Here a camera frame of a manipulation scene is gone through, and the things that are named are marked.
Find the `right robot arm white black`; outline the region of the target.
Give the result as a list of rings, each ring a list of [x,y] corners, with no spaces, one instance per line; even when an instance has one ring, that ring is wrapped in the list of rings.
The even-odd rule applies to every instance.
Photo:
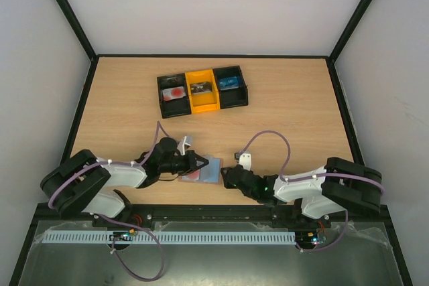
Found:
[[[378,216],[385,192],[382,174],[359,163],[329,157],[312,171],[293,175],[257,175],[242,161],[221,168],[226,189],[239,190],[246,198],[270,209],[273,220],[305,227],[328,215],[347,212]]]

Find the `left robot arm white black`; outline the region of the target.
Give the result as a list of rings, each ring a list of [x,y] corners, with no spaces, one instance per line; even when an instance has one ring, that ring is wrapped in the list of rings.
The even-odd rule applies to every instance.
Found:
[[[159,181],[163,173],[188,175],[209,165],[209,160],[180,142],[164,137],[133,161],[97,158],[83,149],[45,176],[40,188],[48,197],[48,207],[61,218],[69,219],[82,212],[118,216],[127,199],[116,188],[143,189]]]

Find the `white red april card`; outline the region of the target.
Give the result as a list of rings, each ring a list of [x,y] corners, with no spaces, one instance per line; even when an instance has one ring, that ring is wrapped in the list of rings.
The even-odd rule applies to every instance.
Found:
[[[171,101],[186,97],[187,94],[183,86],[177,86],[173,88],[165,88],[162,90],[163,101]]]

